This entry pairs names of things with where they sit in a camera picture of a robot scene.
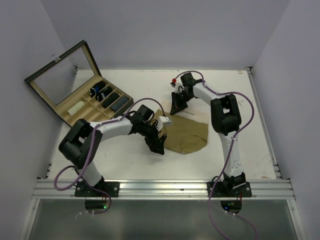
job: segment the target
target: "white table surface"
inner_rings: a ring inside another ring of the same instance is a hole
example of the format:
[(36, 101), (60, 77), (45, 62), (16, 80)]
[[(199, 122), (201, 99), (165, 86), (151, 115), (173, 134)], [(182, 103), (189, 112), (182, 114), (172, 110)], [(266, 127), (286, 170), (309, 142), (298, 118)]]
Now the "white table surface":
[[(170, 82), (183, 70), (101, 70), (102, 76), (112, 84), (133, 97), (134, 101), (151, 97), (164, 103), (170, 111)], [(262, 123), (257, 111), (254, 94), (246, 71), (237, 70), (201, 70), (208, 85), (218, 92), (237, 91), (247, 95), (255, 107), (252, 123), (239, 134), (240, 159), (247, 180), (276, 179), (271, 155), (264, 135)], [(79, 70), (74, 88), (88, 80), (90, 71)], [(251, 116), (250, 105), (241, 96), (236, 96), (242, 118), (242, 125)], [(158, 105), (144, 101), (156, 111)], [(188, 102), (188, 110), (199, 115), (209, 116), (210, 107), (200, 99)], [(63, 123), (55, 150), (48, 178), (71, 163), (59, 152), (58, 145), (70, 127)], [(218, 175), (224, 165), (224, 155), (218, 134), (209, 122), (208, 143), (200, 151), (180, 154), (165, 149), (164, 155), (153, 153), (139, 134), (118, 136), (100, 143), (94, 162), (105, 179), (117, 180), (209, 180)], [(62, 174), (62, 179), (74, 179), (76, 174), (69, 169)]]

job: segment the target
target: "white enclosure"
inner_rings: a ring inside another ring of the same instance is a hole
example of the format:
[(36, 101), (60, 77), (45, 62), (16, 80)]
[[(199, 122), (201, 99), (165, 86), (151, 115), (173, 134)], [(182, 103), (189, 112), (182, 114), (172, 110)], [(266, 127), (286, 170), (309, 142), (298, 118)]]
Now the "white enclosure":
[(2, 1), (0, 238), (19, 238), (62, 124), (23, 79), (86, 40), (100, 69), (253, 67), (266, 138), (318, 239), (319, 11), (318, 0)]

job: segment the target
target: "brown paper bag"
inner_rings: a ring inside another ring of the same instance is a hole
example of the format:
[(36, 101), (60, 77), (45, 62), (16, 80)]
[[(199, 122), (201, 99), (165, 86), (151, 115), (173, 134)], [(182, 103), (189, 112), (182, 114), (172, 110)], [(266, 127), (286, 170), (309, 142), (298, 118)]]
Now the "brown paper bag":
[[(167, 134), (164, 142), (166, 149), (182, 154), (190, 154), (207, 145), (208, 124), (200, 123), (188, 118), (165, 113), (172, 121), (171, 126), (162, 129), (162, 133)], [(162, 116), (162, 111), (158, 110), (154, 118)]]

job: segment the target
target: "mounting plate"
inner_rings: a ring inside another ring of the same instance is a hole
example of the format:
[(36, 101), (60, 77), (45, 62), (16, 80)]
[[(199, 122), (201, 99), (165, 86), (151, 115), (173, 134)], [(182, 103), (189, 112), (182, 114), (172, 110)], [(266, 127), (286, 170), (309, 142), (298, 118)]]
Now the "mounting plate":
[[(104, 190), (112, 198), (117, 198), (119, 195), (120, 182), (118, 181), (105, 181), (103, 182)], [(97, 191), (90, 189), (84, 182), (80, 181), (76, 184), (75, 197), (85, 197), (85, 198), (94, 198), (102, 197), (103, 194)]]
[[(211, 189), (214, 185), (214, 181), (209, 181), (206, 183), (206, 190), (208, 192), (208, 196), (210, 195)], [(252, 192), (251, 192), (251, 187), (250, 187), (250, 183), (247, 181), (245, 182), (245, 185), (242, 185), (241, 187), (237, 187), (235, 189), (232, 189), (230, 192), (227, 192), (223, 182), (219, 181), (215, 188), (214, 191), (212, 193), (212, 198), (236, 198), (239, 196), (239, 194), (242, 193), (242, 197), (243, 198), (250, 198), (252, 197)]]

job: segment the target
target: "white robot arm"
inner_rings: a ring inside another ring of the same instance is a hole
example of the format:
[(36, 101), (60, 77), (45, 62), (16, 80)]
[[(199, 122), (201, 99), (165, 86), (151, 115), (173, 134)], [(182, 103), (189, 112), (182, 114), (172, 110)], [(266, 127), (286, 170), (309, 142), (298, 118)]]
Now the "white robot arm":
[[(159, 135), (163, 126), (170, 125), (171, 120), (166, 116), (159, 116), (157, 120), (151, 122), (149, 119), (152, 119), (152, 116), (154, 112), (145, 105), (141, 105), (132, 115), (119, 116), (109, 121), (87, 122), (79, 119), (61, 141), (59, 151), (74, 164), (77, 172), (82, 172), (85, 168), (82, 178), (90, 186), (99, 189), (99, 183), (103, 183), (104, 178), (97, 170), (93, 158), (100, 142), (116, 136), (139, 133), (144, 137), (150, 151), (161, 155), (165, 153), (164, 142), (167, 135)], [(92, 143), (94, 128), (96, 130)], [(92, 151), (86, 166), (90, 147)]]
[[(199, 98), (211, 108), (211, 123), (219, 134), (224, 159), (227, 159), (231, 147), (232, 138), (241, 124), (241, 116), (237, 99), (233, 94), (216, 95), (203, 85), (202, 80), (195, 80), (191, 73), (181, 76), (181, 83), (174, 79), (171, 85), (175, 91), (171, 93), (172, 106), (170, 114), (174, 115), (188, 107), (187, 102), (193, 98)], [(246, 185), (246, 176), (240, 161), (238, 135), (236, 135), (228, 163), (223, 173), (224, 188), (227, 191), (239, 189)]]

